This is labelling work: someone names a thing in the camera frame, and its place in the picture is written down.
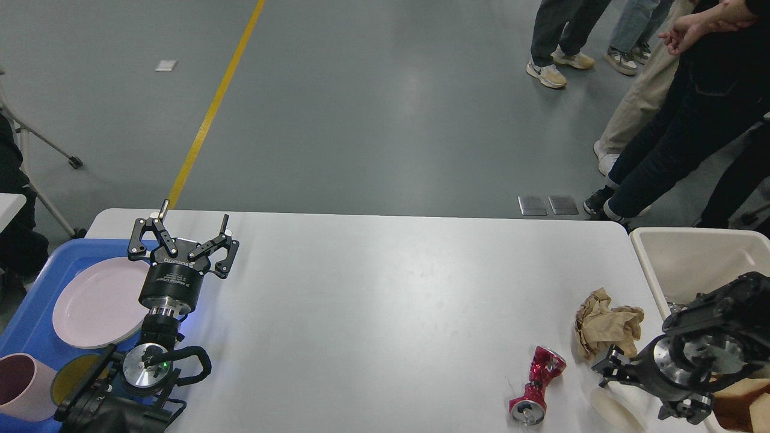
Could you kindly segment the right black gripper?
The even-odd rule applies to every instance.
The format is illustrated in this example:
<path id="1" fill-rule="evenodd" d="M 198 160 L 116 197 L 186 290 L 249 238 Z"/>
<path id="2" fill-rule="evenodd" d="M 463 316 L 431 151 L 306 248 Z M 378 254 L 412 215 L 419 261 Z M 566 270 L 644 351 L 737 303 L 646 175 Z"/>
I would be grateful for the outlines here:
<path id="1" fill-rule="evenodd" d="M 637 356 L 627 357 L 615 343 L 597 354 L 591 369 L 602 378 L 599 387 L 611 382 L 641 388 L 662 401 L 657 418 L 685 419 L 701 424 L 712 414 L 710 372 L 696 367 L 684 355 L 684 343 L 658 336 Z"/>

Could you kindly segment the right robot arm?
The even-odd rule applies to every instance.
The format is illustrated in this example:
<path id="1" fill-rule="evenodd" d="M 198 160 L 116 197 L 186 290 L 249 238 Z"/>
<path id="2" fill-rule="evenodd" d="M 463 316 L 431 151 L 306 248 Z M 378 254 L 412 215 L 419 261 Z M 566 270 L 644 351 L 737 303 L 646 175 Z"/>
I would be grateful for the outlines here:
<path id="1" fill-rule="evenodd" d="M 597 356 L 592 370 L 660 399 L 658 419 L 697 425 L 712 413 L 714 394 L 768 366 L 769 280 L 748 272 L 701 293 L 669 315 L 662 334 L 635 357 L 616 345 Z"/>

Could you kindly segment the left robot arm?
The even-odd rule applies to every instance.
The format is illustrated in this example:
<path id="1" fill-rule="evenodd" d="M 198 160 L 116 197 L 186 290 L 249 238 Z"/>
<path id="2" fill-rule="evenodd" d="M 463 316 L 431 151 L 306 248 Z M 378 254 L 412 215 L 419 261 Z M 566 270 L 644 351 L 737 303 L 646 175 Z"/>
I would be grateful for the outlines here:
<path id="1" fill-rule="evenodd" d="M 207 274 L 226 279 L 239 241 L 224 215 L 219 233 L 203 243 L 174 238 L 165 228 L 164 200 L 156 216 L 135 220 L 127 258 L 149 264 L 138 302 L 147 313 L 129 351 L 109 343 L 54 413 L 62 432 L 164 432 L 187 403 L 171 398 L 176 387 L 197 384 L 212 372 L 206 350 L 179 348 L 181 323 L 195 312 Z M 165 408 L 177 405 L 176 411 Z"/>

